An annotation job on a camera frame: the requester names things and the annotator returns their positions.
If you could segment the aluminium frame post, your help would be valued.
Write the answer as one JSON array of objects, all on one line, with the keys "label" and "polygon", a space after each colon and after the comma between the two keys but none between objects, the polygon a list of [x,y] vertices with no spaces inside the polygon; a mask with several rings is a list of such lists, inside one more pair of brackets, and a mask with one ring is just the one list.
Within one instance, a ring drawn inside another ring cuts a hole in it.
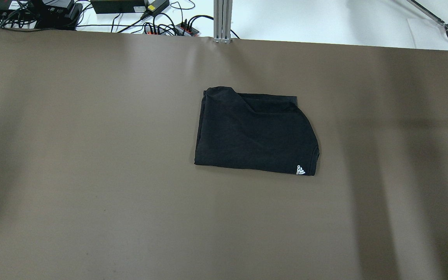
[{"label": "aluminium frame post", "polygon": [[213,41],[231,43],[231,18],[233,0],[213,1]]}]

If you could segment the metal grabber tool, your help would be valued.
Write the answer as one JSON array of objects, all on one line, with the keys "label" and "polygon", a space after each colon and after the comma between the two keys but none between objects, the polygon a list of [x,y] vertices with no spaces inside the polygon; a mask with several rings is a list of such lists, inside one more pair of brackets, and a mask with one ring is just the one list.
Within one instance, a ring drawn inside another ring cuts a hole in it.
[{"label": "metal grabber tool", "polygon": [[426,7],[424,7],[423,5],[421,5],[419,2],[417,2],[416,0],[406,0],[406,2],[410,3],[412,6],[416,7],[418,10],[420,10],[423,14],[425,14],[426,16],[428,16],[432,21],[434,21],[435,23],[437,23],[444,31],[446,34],[446,37],[448,39],[448,23],[446,23],[443,19],[441,19],[440,17],[436,16],[432,11],[428,10]]}]

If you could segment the black power adapter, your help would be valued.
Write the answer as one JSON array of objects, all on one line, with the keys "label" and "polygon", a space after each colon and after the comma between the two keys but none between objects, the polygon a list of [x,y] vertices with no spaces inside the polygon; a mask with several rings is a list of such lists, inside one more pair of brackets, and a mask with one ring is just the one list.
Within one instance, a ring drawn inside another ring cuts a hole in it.
[{"label": "black power adapter", "polygon": [[146,10],[140,17],[140,20],[144,20],[150,16],[155,18],[158,14],[161,14],[169,6],[169,4],[169,0],[154,0],[145,6]]}]

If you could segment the black printed t-shirt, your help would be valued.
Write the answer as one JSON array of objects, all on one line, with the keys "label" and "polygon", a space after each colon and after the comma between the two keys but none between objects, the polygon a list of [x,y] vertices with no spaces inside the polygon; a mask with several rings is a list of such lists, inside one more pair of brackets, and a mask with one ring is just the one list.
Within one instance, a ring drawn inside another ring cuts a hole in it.
[{"label": "black printed t-shirt", "polygon": [[194,163],[313,177],[320,156],[313,127],[295,96],[203,92]]}]

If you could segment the orange grey power strip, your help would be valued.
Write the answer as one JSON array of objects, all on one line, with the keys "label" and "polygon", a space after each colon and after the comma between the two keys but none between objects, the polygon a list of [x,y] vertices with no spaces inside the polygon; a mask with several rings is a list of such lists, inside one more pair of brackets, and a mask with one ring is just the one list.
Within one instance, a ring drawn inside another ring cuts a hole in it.
[{"label": "orange grey power strip", "polygon": [[180,37],[198,37],[200,32],[192,27],[188,21],[182,21],[175,26],[176,35]]}]

